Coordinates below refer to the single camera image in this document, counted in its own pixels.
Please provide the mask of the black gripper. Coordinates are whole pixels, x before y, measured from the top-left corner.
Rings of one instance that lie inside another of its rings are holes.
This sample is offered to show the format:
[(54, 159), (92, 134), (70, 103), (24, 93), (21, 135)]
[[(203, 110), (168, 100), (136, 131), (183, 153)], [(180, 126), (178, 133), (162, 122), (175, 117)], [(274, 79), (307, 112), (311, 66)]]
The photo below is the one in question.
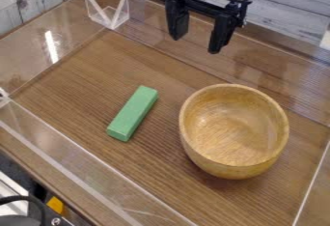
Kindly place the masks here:
[(231, 15), (219, 14), (215, 17), (207, 49), (211, 54), (219, 53), (230, 42), (237, 23), (238, 27), (246, 23), (250, 4), (251, 0), (164, 0), (167, 30), (172, 39), (178, 41), (188, 32), (188, 11), (208, 17), (215, 17), (218, 11), (226, 11)]

